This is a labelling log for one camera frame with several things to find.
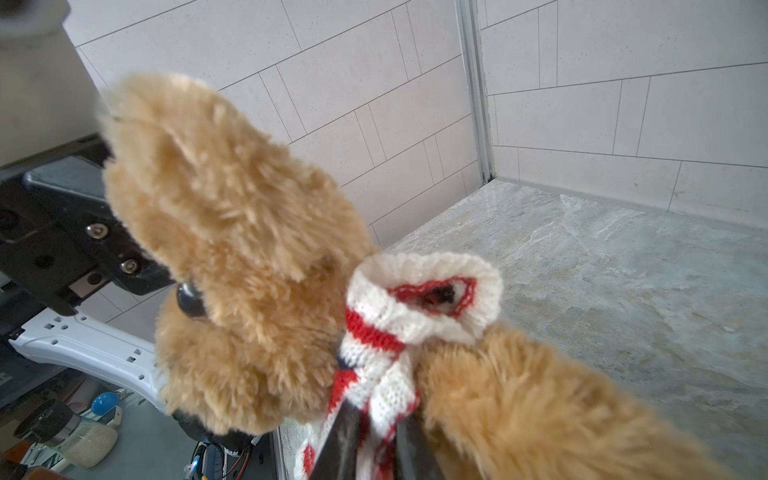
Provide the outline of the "red white striped knit sweater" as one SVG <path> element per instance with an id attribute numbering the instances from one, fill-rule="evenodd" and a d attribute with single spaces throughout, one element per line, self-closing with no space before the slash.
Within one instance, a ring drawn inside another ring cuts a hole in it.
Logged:
<path id="1" fill-rule="evenodd" d="M 309 424 L 294 476 L 308 479 L 342 411 L 358 414 L 352 466 L 359 479 L 394 475 L 396 426 L 420 403 L 415 357 L 430 340 L 474 345 L 498 318 L 503 282 L 484 259 L 450 252 L 378 254 L 354 271 L 329 406 Z"/>

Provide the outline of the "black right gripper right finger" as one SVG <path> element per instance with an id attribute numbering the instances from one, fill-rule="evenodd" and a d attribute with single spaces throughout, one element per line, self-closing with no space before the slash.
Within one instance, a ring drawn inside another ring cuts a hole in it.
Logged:
<path id="1" fill-rule="evenodd" d="M 398 480 L 444 480 L 435 456 L 414 415 L 396 424 L 394 478 Z"/>

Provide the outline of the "aluminium corner profile left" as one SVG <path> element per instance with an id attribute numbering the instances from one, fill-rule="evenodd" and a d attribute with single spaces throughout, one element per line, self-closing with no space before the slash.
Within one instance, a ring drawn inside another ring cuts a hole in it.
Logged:
<path id="1" fill-rule="evenodd" d="M 487 89 L 483 72 L 478 6 L 473 0 L 456 0 L 455 9 L 464 69 L 472 109 L 482 184 L 495 177 Z"/>

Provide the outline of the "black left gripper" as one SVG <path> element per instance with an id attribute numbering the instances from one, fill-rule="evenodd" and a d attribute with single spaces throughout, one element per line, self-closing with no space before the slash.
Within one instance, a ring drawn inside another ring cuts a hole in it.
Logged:
<path id="1" fill-rule="evenodd" d="M 1 170 L 1 271 L 59 314 L 75 314 L 109 282 L 135 295 L 172 282 L 106 200 L 109 155 L 94 134 Z"/>

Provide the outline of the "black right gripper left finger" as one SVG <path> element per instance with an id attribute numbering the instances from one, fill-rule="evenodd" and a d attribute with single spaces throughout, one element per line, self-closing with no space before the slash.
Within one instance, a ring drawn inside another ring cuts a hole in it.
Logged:
<path id="1" fill-rule="evenodd" d="M 310 480 L 355 480 L 361 412 L 348 401 L 340 405 L 336 419 L 316 463 Z"/>

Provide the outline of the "small clear jar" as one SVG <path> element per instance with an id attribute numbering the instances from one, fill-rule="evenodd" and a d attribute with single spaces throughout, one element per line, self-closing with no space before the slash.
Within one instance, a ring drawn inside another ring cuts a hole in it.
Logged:
<path id="1" fill-rule="evenodd" d="M 29 413 L 13 435 L 52 448 L 69 463 L 84 469 L 106 458 L 119 437 L 112 426 L 84 418 L 58 399 L 49 399 Z"/>

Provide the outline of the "brown teddy bear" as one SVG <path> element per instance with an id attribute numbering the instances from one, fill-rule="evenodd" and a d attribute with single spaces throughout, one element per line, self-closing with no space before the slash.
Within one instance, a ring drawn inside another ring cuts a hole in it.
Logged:
<path id="1" fill-rule="evenodd" d="M 324 418 L 355 269 L 381 253 L 334 179 L 183 75 L 104 96 L 114 215 L 165 266 L 156 355 L 168 410 L 217 434 Z M 418 420 L 445 479 L 725 479 L 696 438 L 607 376 L 499 319 L 415 357 Z"/>

